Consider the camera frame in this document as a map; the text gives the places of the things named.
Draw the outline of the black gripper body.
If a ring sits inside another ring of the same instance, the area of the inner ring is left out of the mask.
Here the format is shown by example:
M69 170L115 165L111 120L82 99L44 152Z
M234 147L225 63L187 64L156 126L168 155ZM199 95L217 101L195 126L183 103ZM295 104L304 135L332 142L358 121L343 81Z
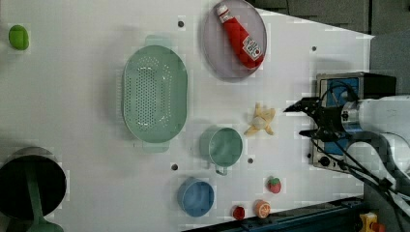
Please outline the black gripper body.
M341 107L322 107L315 110L314 121L318 127L317 138L340 138L344 132L341 123Z

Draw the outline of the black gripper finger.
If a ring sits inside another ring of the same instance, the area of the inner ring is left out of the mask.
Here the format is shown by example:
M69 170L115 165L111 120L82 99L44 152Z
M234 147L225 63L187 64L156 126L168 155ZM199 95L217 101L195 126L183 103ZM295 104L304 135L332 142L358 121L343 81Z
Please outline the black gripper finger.
M304 112L306 114L313 113L319 106L320 99L318 97L302 98L284 109L285 112Z
M308 137L310 139L321 140L326 142L329 140L329 135L325 130L315 129L315 130L301 130L299 135Z

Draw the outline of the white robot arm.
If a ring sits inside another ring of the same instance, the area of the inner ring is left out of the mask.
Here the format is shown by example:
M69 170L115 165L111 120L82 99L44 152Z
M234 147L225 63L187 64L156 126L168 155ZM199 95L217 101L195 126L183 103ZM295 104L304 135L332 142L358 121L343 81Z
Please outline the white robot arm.
M286 108L303 112L316 124L301 136L313 145L333 143L342 152L337 166L409 208L409 98L354 99L324 107L319 97L303 98Z

